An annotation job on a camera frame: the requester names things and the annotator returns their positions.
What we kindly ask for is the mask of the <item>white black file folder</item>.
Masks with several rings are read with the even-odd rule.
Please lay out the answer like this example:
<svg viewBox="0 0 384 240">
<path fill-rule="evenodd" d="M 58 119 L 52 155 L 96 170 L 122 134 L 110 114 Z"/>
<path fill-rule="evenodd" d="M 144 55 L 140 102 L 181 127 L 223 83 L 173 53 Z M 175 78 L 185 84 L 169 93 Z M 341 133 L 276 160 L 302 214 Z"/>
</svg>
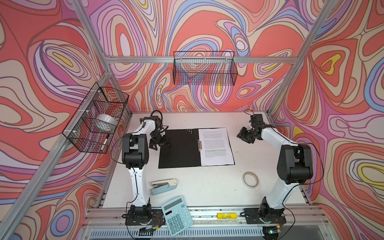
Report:
<svg viewBox="0 0 384 240">
<path fill-rule="evenodd" d="M 167 131 L 171 147 L 161 147 L 159 169 L 202 167 L 198 129 Z"/>
</svg>

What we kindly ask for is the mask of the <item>printed paper stack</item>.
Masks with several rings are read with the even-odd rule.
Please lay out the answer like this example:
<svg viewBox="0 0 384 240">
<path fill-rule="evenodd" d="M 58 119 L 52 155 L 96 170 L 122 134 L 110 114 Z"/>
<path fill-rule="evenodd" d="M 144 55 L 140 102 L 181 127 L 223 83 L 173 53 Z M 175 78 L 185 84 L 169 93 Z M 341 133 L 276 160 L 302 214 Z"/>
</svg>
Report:
<svg viewBox="0 0 384 240">
<path fill-rule="evenodd" d="M 198 129 L 201 166 L 235 165 L 226 128 Z"/>
</svg>

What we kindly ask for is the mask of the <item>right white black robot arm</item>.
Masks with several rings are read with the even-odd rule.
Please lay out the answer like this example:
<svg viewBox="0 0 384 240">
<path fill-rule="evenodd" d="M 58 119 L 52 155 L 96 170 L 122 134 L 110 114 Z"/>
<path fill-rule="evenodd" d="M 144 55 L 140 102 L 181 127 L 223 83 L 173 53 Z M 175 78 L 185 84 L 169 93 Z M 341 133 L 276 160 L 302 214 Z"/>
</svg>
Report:
<svg viewBox="0 0 384 240">
<path fill-rule="evenodd" d="M 261 114 L 251 115 L 250 127 L 243 127 L 237 138 L 248 144 L 255 140 L 267 141 L 280 151 L 277 163 L 279 178 L 269 195 L 263 198 L 259 214 L 263 218 L 281 215 L 293 189 L 313 177 L 311 148 L 285 137 L 274 126 L 266 124 Z"/>
</svg>

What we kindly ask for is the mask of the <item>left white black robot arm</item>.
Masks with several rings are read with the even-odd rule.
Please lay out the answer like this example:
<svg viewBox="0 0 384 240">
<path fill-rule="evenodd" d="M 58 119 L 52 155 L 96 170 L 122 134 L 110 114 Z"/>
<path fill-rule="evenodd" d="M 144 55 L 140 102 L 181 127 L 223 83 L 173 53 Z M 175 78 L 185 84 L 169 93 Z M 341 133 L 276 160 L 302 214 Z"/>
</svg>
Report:
<svg viewBox="0 0 384 240">
<path fill-rule="evenodd" d="M 128 201 L 130 211 L 146 215 L 151 212 L 149 191 L 145 178 L 145 166 L 149 162 L 150 150 L 170 146 L 163 117 L 150 115 L 140 119 L 140 125 L 122 138 L 122 163 L 129 170 L 132 180 L 133 200 Z"/>
</svg>

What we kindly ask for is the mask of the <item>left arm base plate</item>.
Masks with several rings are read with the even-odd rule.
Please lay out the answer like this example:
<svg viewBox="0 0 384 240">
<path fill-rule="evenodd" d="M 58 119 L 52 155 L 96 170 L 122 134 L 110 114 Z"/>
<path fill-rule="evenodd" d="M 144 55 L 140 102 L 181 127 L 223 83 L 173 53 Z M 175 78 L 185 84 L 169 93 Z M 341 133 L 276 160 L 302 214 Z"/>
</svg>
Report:
<svg viewBox="0 0 384 240">
<path fill-rule="evenodd" d="M 161 209 L 152 209 L 151 213 L 148 212 L 144 214 L 132 214 L 128 210 L 127 214 L 122 215 L 122 218 L 125 219 L 126 226 L 137 226 L 137 227 L 161 227 L 166 223 L 163 211 Z"/>
</svg>

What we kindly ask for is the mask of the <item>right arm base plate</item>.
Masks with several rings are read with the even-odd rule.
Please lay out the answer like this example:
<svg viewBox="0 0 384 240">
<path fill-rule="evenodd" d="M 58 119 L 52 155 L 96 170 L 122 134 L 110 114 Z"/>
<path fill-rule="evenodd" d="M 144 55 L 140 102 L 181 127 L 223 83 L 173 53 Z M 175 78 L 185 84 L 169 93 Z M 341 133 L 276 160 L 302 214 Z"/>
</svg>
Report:
<svg viewBox="0 0 384 240">
<path fill-rule="evenodd" d="M 284 215 L 284 209 L 260 209 L 260 208 L 245 208 L 240 213 L 241 217 L 246 218 L 247 224 L 277 224 L 284 225 L 287 223 Z"/>
</svg>

